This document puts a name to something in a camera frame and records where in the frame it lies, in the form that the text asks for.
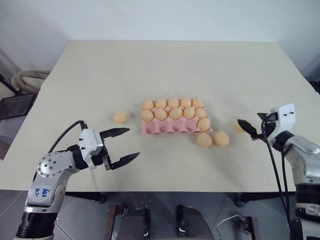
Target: white wall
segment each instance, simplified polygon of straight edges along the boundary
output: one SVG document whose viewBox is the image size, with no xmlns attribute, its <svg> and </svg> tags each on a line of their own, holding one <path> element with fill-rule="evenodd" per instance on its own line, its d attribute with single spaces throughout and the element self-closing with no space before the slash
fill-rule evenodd
<svg viewBox="0 0 320 240">
<path fill-rule="evenodd" d="M 320 53 L 319 11 L 319 0 L 1 0 L 0 61 L 52 69 L 68 40 L 252 41 L 280 42 L 303 71 Z"/>
</svg>

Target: tabletop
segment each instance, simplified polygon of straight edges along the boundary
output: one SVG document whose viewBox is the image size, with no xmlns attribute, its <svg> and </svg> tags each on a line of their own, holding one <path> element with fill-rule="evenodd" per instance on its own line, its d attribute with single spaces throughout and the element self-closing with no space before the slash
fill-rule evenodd
<svg viewBox="0 0 320 240">
<path fill-rule="evenodd" d="M 213 132 L 227 132 L 230 145 L 199 147 L 195 133 L 142 134 L 141 102 L 170 97 L 204 99 Z M 71 41 L 0 165 L 0 189 L 29 189 L 41 157 L 70 124 L 84 120 L 98 131 L 130 128 L 106 139 L 111 160 L 140 156 L 114 171 L 82 170 L 68 191 L 277 192 L 267 147 L 238 133 L 236 120 L 259 129 L 256 113 L 294 103 L 292 132 L 319 144 L 319 100 L 277 43 Z M 123 125 L 113 123 L 117 110 L 128 113 Z M 71 130 L 56 150 L 77 144 L 80 133 Z"/>
</svg>

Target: gray floor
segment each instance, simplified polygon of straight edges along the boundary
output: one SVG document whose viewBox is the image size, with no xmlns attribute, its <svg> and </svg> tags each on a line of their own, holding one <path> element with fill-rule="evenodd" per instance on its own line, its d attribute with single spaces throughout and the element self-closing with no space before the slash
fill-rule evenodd
<svg viewBox="0 0 320 240">
<path fill-rule="evenodd" d="M 216 225 L 223 219 L 240 214 L 258 218 L 263 240 L 287 240 L 289 228 L 278 198 L 259 200 L 237 207 L 224 193 L 207 192 L 112 192 L 104 204 L 90 200 L 64 198 L 63 206 L 55 222 L 55 240 L 103 240 L 109 204 L 125 204 L 129 209 L 148 208 L 151 212 L 151 237 L 175 237 L 175 209 L 178 204 L 198 209 L 213 236 L 219 240 Z M 26 191 L 0 190 L 0 239 L 10 240 L 15 235 L 23 213 Z M 295 197 L 290 197 L 291 215 L 294 216 Z M 117 234 L 122 218 L 117 217 L 114 234 Z M 239 221 L 232 219 L 219 227 L 223 240 L 250 240 L 239 231 Z"/>
</svg>

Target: egg carton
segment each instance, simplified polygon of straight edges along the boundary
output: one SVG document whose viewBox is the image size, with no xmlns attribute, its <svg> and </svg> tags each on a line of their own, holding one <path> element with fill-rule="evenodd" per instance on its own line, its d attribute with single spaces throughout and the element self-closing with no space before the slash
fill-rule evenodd
<svg viewBox="0 0 320 240">
<path fill-rule="evenodd" d="M 183 106 L 179 106 L 182 111 L 185 109 Z M 192 119 L 187 119 L 184 116 L 181 116 L 179 119 L 174 120 L 171 117 L 169 117 L 169 112 L 171 110 L 171 107 L 166 106 L 164 110 L 167 113 L 167 118 L 163 121 L 160 121 L 159 119 L 154 118 L 150 122 L 146 122 L 143 119 L 141 119 L 141 128 L 143 134 L 165 134 L 165 133 L 181 133 L 181 132 L 188 132 L 188 133 L 194 133 L 194 132 L 203 132 L 200 128 L 197 127 L 197 123 L 200 120 L 199 117 L 194 116 Z M 153 113 L 155 113 L 156 108 L 154 107 L 151 109 Z M 212 128 L 209 128 L 206 132 L 212 132 Z"/>
</svg>

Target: table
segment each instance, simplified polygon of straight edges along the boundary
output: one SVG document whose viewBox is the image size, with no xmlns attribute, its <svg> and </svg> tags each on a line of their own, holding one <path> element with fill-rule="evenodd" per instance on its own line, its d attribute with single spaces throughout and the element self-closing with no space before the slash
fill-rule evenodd
<svg viewBox="0 0 320 240">
<path fill-rule="evenodd" d="M 201 148 L 192 133 L 141 134 L 141 102 L 172 96 L 203 98 L 213 130 L 226 131 L 230 145 Z M 294 103 L 293 132 L 320 144 L 319 100 L 277 43 L 70 41 L 0 166 L 0 189 L 29 189 L 38 161 L 71 123 L 119 127 L 112 116 L 124 110 L 131 131 L 106 146 L 113 161 L 140 156 L 114 171 L 82 170 L 68 191 L 277 192 L 267 147 L 236 132 L 236 119 L 259 129 L 257 112 Z M 79 135 L 73 129 L 56 150 L 77 144 Z M 277 152 L 275 159 L 280 170 Z"/>
</svg>

